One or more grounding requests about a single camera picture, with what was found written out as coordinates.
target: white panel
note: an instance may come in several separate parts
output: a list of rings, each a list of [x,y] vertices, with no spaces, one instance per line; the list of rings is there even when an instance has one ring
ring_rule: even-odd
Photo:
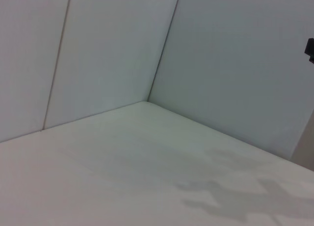
[[[177,0],[71,0],[45,128],[146,100]]]
[[[0,141],[41,130],[68,0],[0,0]]]
[[[179,0],[150,101],[289,158],[314,108],[313,0]]]
[[[313,226],[314,172],[140,102],[0,144],[1,226]]]
[[[314,111],[290,160],[314,171]]]

